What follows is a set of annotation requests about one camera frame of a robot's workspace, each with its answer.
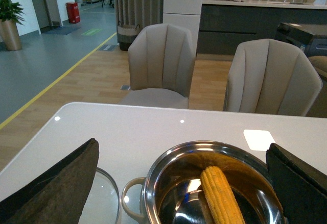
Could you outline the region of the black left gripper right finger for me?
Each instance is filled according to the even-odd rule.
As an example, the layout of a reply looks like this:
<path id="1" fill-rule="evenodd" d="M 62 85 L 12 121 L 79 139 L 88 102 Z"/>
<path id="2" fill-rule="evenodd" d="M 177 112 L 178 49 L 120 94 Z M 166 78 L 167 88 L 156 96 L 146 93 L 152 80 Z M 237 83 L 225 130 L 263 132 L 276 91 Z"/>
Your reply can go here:
<path id="1" fill-rule="evenodd" d="M 276 143 L 266 163 L 288 223 L 326 223 L 326 175 Z"/>

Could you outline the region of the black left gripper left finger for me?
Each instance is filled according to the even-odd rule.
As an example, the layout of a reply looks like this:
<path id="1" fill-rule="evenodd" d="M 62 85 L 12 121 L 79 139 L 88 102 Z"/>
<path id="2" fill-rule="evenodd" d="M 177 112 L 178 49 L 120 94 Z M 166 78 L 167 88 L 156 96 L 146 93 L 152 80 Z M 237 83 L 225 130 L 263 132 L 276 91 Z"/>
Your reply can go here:
<path id="1" fill-rule="evenodd" d="M 91 138 L 1 201 L 1 223 L 78 223 L 99 160 Z"/>

